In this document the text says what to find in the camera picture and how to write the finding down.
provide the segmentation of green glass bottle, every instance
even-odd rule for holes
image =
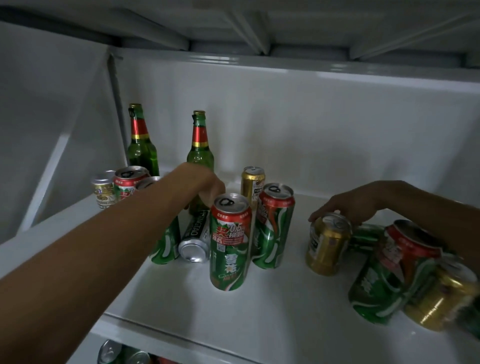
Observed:
[[[208,147],[207,127],[205,125],[205,111],[195,110],[193,112],[193,135],[192,148],[188,152],[187,162],[198,163],[207,166],[213,171],[213,153]],[[190,202],[189,212],[193,215],[199,210],[208,208],[198,196]]]
[[[132,143],[128,146],[129,163],[131,166],[145,167],[151,176],[158,176],[156,148],[148,135],[142,104],[130,104],[128,113],[132,121]]]

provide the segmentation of human arm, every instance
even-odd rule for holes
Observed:
[[[480,267],[480,210],[416,188],[403,181],[376,181],[333,196],[313,212],[314,221],[327,212],[340,210],[352,224],[372,218],[388,208],[440,238],[464,258],[466,264]]]
[[[79,225],[0,280],[0,363],[64,364],[194,196],[225,191],[183,163]]]

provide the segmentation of refrigerator wall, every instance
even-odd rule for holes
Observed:
[[[17,233],[36,191],[45,198],[33,202],[34,224],[89,195],[90,176],[124,158],[107,46],[0,23],[0,48],[2,243]]]
[[[215,170],[227,180],[257,165],[269,181],[310,195],[401,179],[480,204],[479,84],[124,54],[122,99],[143,103],[164,169],[186,159],[192,111],[204,109]]]

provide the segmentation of gold beer can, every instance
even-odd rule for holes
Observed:
[[[351,235],[352,225],[343,215],[333,212],[315,220],[305,257],[310,269],[323,276],[336,274]]]
[[[480,293],[477,275],[454,258],[444,258],[404,308],[417,324],[442,331]]]
[[[240,193],[245,196],[252,210],[257,209],[258,195],[264,189],[265,171],[260,167],[248,166],[241,174]]]

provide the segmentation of forearm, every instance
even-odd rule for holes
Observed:
[[[155,240],[211,179],[182,164],[89,219],[0,281],[0,362],[64,363]]]
[[[425,192],[402,181],[388,181],[381,208],[415,222],[456,250],[473,269],[480,265],[480,210]]]

